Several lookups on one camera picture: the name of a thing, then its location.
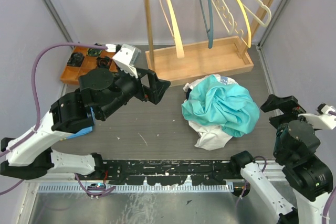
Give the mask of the wooden hanger with teal shirt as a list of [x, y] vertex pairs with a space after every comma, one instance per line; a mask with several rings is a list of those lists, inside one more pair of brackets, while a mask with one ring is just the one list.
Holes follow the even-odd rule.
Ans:
[[167, 14], [166, 14], [165, 9], [164, 9], [163, 4], [162, 4], [162, 0], [159, 0], [160, 7], [161, 7], [161, 10], [162, 10], [163, 16], [165, 18], [165, 21], [167, 23], [167, 26], [169, 28], [169, 31], [171, 33], [171, 36], [172, 36], [172, 38], [174, 40], [174, 43], [175, 43], [176, 56], [177, 56], [178, 59], [182, 59], [182, 58], [185, 57], [185, 54], [184, 54], [183, 43], [182, 43], [178, 23], [177, 23], [177, 20], [176, 20], [174, 8], [173, 8], [171, 0], [165, 0], [165, 1], [166, 1], [168, 10], [169, 10], [169, 16], [170, 16], [171, 21], [169, 21], [169, 19], [167, 17]]

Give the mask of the teal t shirt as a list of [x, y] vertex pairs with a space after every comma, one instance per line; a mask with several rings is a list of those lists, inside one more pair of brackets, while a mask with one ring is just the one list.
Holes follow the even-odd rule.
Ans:
[[220, 125], [233, 137], [251, 133], [260, 117], [259, 107], [249, 91], [238, 84], [213, 83], [208, 87], [199, 84], [181, 107], [187, 121], [203, 126]]

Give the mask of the white t shirt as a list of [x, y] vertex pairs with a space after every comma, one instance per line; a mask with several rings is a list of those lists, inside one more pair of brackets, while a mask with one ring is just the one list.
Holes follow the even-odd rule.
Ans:
[[225, 133], [220, 125], [203, 126], [196, 122], [189, 121], [189, 126], [198, 134], [198, 140], [195, 147], [207, 151], [213, 151], [224, 148], [233, 138]]

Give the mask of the cream plastic hanger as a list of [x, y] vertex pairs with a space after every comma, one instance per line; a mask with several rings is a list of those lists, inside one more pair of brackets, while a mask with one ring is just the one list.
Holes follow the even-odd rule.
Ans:
[[269, 25], [269, 23], [271, 22], [271, 18], [272, 18], [272, 13], [271, 13], [271, 10], [269, 9], [269, 7], [267, 5], [265, 5], [263, 3], [263, 1], [261, 0], [255, 0], [259, 7], [261, 7], [262, 10], [264, 10], [267, 14], [267, 19], [265, 22], [263, 22], [263, 18], [259, 18], [254, 12], [252, 12], [245, 4], [243, 4], [245, 10], [247, 10], [253, 17], [253, 19], [255, 21], [257, 21], [258, 24], [260, 24], [261, 26], [263, 27], [267, 27]]

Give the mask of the grey blue plastic hanger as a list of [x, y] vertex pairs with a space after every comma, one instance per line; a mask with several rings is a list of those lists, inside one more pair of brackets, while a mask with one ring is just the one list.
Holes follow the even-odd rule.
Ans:
[[208, 16], [206, 16], [206, 13], [204, 11], [203, 1], [199, 0], [199, 4], [201, 7], [203, 22], [204, 22], [204, 26], [206, 30], [207, 39], [208, 39], [208, 49], [211, 49], [213, 47], [213, 41], [214, 41], [214, 23], [213, 23], [212, 2], [211, 0], [207, 0]]

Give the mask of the navy t shirt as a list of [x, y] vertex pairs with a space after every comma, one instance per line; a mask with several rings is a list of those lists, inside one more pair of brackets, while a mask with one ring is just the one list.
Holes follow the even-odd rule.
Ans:
[[186, 92], [186, 94], [185, 94], [185, 100], [188, 100], [189, 97], [190, 97], [190, 92]]

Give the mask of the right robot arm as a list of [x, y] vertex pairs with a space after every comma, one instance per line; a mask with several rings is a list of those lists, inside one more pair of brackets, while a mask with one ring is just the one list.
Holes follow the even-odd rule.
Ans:
[[232, 176], [251, 185], [272, 213], [274, 223], [329, 223], [335, 187], [332, 171], [316, 155], [321, 144], [316, 131], [335, 129], [335, 107], [322, 103], [316, 114], [307, 113], [294, 96], [271, 94], [260, 108], [282, 112], [269, 118], [277, 130], [273, 155], [282, 166], [297, 206], [284, 199], [248, 151], [230, 158]]

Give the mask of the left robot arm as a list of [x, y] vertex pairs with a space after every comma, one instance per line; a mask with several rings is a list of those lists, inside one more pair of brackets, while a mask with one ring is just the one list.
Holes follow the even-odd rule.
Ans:
[[136, 69], [136, 76], [123, 71], [97, 68], [79, 77], [79, 88], [59, 98], [40, 124], [18, 138], [5, 137], [1, 150], [6, 155], [1, 175], [31, 180], [48, 173], [78, 174], [101, 179], [106, 171], [102, 156], [66, 154], [51, 147], [81, 130], [105, 121], [133, 97], [158, 104], [171, 85], [150, 69]]

